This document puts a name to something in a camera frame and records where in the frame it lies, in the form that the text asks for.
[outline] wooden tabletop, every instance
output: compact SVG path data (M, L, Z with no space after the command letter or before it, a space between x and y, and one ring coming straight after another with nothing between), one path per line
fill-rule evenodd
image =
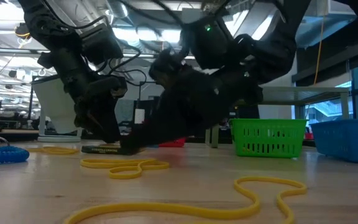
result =
M15 144L21 147L51 144ZM59 144L80 147L80 144ZM132 180L109 179L108 171L80 167L80 159L134 159L154 157L171 163L167 170L148 170ZM288 197L300 224L358 224L358 164L319 155L304 148L299 159L237 157L232 146L210 149L204 144L185 148L147 149L132 157L95 154L53 156L33 152L25 163L0 165L0 223L62 223L83 208L119 202L182 203L207 208L239 208L250 201L233 189L233 181L247 175L263 175L304 182L307 195ZM213 223L281 223L275 195L289 187L247 183L260 195L261 212L238 221ZM192 223L202 218L152 212L100 215L91 223Z

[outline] ceiling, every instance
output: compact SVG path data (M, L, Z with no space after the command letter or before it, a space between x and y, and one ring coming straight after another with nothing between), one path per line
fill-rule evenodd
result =
M76 26L85 25L89 23L89 21L92 21L101 15L105 15L108 10L106 1L107 0L48 0L61 19L68 24ZM273 4L258 1L251 8L249 6L251 1L253 0L233 0L229 4L230 7L228 11L230 16L225 17L225 20L232 35L245 33L252 35L255 39L259 39L267 30L267 27L269 26L269 18L271 21L271 17L276 11L276 8ZM204 6L202 2L202 0L192 0L190 2L164 1L164 3L170 9L174 10L184 22L191 22L201 16L200 7ZM213 9L215 5L219 5L218 0L207 0L206 2L210 2L206 4L206 8L209 9ZM172 20L170 16L161 10L161 8L150 1L131 0L129 3L136 8L141 9L142 12L154 17L167 21ZM19 46L23 44L21 41L18 41L14 34L15 26L17 26L18 23L23 22L22 9L17 6L18 3L16 0L9 0L9 3L7 4L0 4L0 48L18 49ZM307 47L319 41L320 28L323 21L319 10L321 11L321 7L318 7L317 0L312 0L311 6L298 29L296 39L300 47ZM161 30L163 39L171 42L174 47L177 47L177 41L180 34L179 27L151 21L130 10L128 11L128 18L134 24L148 23L156 29ZM338 29L349 23L353 18L354 15L351 12L348 14L329 12L324 22L324 36L326 37L333 32L336 32ZM113 25L114 33L117 38L124 39L131 45L139 45L139 37L144 40L158 39L152 31L146 29L140 31L139 35L137 35L134 29L122 20L115 19ZM26 43L22 48L45 50L45 47L35 40ZM124 53L130 54L134 52L129 49L124 49ZM143 53L152 54L153 52L143 49ZM30 97L29 82L32 80L32 75L52 75L55 74L55 71L53 69L43 70L42 67L37 64L36 55L31 55L31 57L15 57L11 60L12 56L13 54L11 53L0 54L0 99L3 100L5 110L25 111L28 109ZM2 70L8 61L10 61L8 66L6 69ZM151 58L138 58L126 65L125 69L141 69L147 73L151 62ZM194 60L188 60L188 63L197 67ZM9 76L11 70L18 70L16 78L11 78ZM133 80L134 82L144 80L144 77L136 72L127 74L126 78ZM33 112L37 111L39 111L39 105L36 105L35 110L33 110Z

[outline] metal frame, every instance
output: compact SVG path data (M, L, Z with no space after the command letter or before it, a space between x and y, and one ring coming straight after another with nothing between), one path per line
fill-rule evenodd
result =
M293 93L294 99L275 101L269 99L269 92L290 92ZM302 93L316 93L313 96L302 98ZM305 116L304 105L312 103L320 103L322 101L331 100L335 98L341 99L342 104L342 118L349 119L349 89L348 88L323 88L323 87L264 87L265 100L260 105L294 105L295 113L299 119ZM243 104L243 101L238 101L237 104ZM211 129L207 129L205 132L205 143L209 147L217 148L219 145L219 125L215 125Z

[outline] red object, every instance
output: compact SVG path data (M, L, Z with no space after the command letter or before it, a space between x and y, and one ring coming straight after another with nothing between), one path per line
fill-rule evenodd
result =
M314 139L313 133L305 133L305 139L306 140L313 140Z
M185 142L186 142L186 139L183 138L183 139L178 139L178 140L175 140L172 142L166 142L163 144L159 144L158 146L159 147L183 147L183 146L185 146Z

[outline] desk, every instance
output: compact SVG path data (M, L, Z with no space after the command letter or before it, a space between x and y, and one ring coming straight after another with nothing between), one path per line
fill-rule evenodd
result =
M261 105L294 105L304 106L322 101L341 99L342 118L349 119L349 89L325 88L325 87L273 87L266 86L263 89L264 101ZM244 100L237 102L243 105ZM304 117L304 111L297 112L298 117ZM219 126L215 125L205 131L205 143L210 147L218 147Z
M36 142L22 147L50 146ZM81 147L81 144L57 144ZM167 170L148 170L132 180L112 180L104 169L80 167L80 159L136 159L155 157L171 163ZM299 159L237 157L232 145L211 149L205 144L184 148L147 149L138 155L74 154L54 156L38 152L25 163L0 165L0 223L62 224L83 208L119 202L168 202L208 208L232 209L251 201L233 189L235 179L266 175L304 182L306 195L288 197L297 224L358 223L358 164L337 161L304 147ZM275 195L290 187L247 183L258 193L262 210L245 220L211 223L279 224L283 215L275 207ZM155 212L122 212L100 215L80 224L206 222L202 218Z

